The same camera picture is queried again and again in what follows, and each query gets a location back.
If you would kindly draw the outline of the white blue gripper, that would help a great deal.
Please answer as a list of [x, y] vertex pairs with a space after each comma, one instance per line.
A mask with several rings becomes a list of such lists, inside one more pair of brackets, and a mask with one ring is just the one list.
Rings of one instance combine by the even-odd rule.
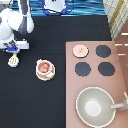
[[0, 49], [5, 50], [8, 53], [19, 53], [22, 49], [26, 50], [29, 48], [29, 43], [23, 40], [12, 40], [10, 42], [0, 40]]

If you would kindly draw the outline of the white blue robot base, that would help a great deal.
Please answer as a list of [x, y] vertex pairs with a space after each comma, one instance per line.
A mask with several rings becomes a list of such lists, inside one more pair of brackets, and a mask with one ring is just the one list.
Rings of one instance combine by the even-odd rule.
[[46, 15], [62, 15], [67, 11], [67, 1], [44, 0], [43, 9]]

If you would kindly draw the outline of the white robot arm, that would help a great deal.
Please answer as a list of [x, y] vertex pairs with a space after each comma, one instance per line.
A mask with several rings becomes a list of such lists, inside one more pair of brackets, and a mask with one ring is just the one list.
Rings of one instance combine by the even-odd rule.
[[21, 49], [29, 48], [29, 43], [25, 39], [21, 41], [15, 39], [13, 31], [26, 35], [34, 29], [30, 1], [17, 1], [18, 11], [5, 8], [0, 12], [0, 49], [5, 49], [9, 53], [18, 53]]

